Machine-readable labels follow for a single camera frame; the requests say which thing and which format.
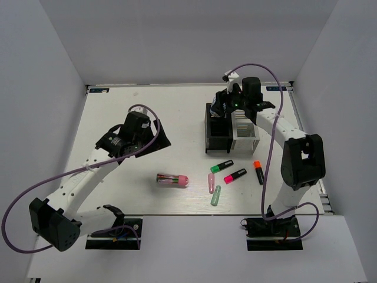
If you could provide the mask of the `orange cap black highlighter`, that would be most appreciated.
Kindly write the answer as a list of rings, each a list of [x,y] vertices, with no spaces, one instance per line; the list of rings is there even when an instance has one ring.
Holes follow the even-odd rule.
[[[258,160],[256,160],[256,161],[253,162],[253,164],[254,164],[254,169],[256,171],[259,184],[263,185],[264,184],[264,173],[263,173],[261,163]]]

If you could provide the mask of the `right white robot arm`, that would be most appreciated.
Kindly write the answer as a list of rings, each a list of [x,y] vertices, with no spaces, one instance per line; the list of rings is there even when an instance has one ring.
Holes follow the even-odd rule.
[[[325,176],[323,140],[318,134],[307,134],[296,128],[282,116],[281,107],[265,101],[259,78],[240,78],[231,73],[223,79],[227,87],[216,93],[211,114],[224,117],[241,110],[247,119],[271,136],[271,145],[278,144],[283,150],[282,187],[269,208],[262,209],[266,229],[280,235],[287,228],[285,218],[295,214],[304,194]]]

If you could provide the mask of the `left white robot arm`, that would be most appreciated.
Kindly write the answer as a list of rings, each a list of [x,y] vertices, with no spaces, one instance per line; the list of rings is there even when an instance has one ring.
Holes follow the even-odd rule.
[[[113,205],[101,205],[86,212],[80,206],[91,192],[124,159],[140,157],[170,146],[159,119],[131,111],[96,142],[81,173],[72,174],[44,200],[34,199],[29,211],[33,230],[54,248],[66,251],[80,236],[119,236],[134,232],[124,223],[124,213]]]

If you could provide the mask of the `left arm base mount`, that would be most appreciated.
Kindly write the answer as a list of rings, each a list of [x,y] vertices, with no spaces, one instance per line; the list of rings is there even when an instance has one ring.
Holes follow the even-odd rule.
[[[86,250],[139,250],[141,246],[143,218],[124,218],[123,227],[106,233],[88,235]]]

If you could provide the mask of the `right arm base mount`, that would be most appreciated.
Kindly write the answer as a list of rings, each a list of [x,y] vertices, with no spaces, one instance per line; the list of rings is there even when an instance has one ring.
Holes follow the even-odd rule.
[[[246,231],[247,250],[301,251],[302,240],[297,217],[266,221],[263,218],[244,218],[240,221]]]

